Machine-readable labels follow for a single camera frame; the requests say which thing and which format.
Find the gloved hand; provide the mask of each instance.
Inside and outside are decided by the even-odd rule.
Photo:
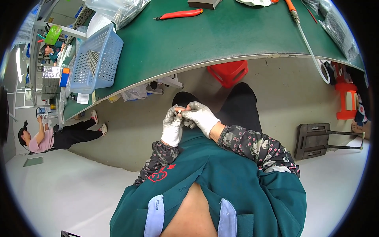
[[[187,110],[182,112],[182,117],[194,121],[208,139],[210,139],[209,132],[213,126],[220,122],[207,106],[197,101],[187,105]]]
[[[56,54],[58,57],[56,58],[57,60],[60,60],[61,59],[61,55],[62,55],[62,52],[59,52]]]
[[[42,122],[44,123],[44,124],[46,124],[46,123],[48,123],[49,122],[49,115],[47,115],[47,114],[42,114]]]
[[[161,137],[164,143],[172,147],[179,145],[183,135],[183,118],[175,113],[175,107],[178,107],[178,105],[172,106],[167,111],[166,117],[163,120],[163,132]]]

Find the black pants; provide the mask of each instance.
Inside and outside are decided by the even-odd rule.
[[[63,127],[61,132],[54,134],[53,147],[57,149],[69,149],[75,143],[98,139],[103,135],[101,131],[87,130],[93,125],[95,125],[95,120],[90,119]]]
[[[186,107],[189,102],[199,101],[191,93],[181,91],[172,100],[172,105]],[[235,85],[226,98],[220,111],[215,116],[224,125],[239,125],[256,132],[262,132],[257,110],[257,97],[248,84],[241,82]]]

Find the woman in pink shirt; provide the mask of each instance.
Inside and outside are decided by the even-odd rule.
[[[51,148],[69,149],[73,144],[86,142],[103,137],[108,131],[105,124],[97,131],[88,130],[99,121],[95,110],[91,112],[91,118],[87,121],[78,122],[71,126],[65,126],[62,131],[54,133],[53,128],[49,129],[47,119],[38,116],[39,132],[31,138],[26,126],[19,131],[19,141],[22,146],[28,146],[34,153],[41,153]]]

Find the blue plastic basket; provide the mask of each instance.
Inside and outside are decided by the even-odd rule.
[[[112,86],[123,44],[122,39],[113,31],[113,24],[91,35],[77,53],[70,78],[71,92],[92,94],[95,89]],[[95,77],[87,63],[88,50],[100,52]]]

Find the green workbench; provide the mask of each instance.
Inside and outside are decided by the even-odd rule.
[[[363,69],[359,59],[351,64],[316,24],[300,0],[292,0],[304,34],[319,59]],[[124,41],[114,85],[95,90],[91,105],[68,103],[64,118],[137,85],[194,68],[238,60],[269,57],[306,57],[308,49],[292,20],[286,2],[250,7],[235,0],[221,1],[215,10],[195,17],[154,20],[165,13],[191,10],[187,0],[152,0],[126,27],[117,31]],[[314,14],[317,19],[322,16]]]

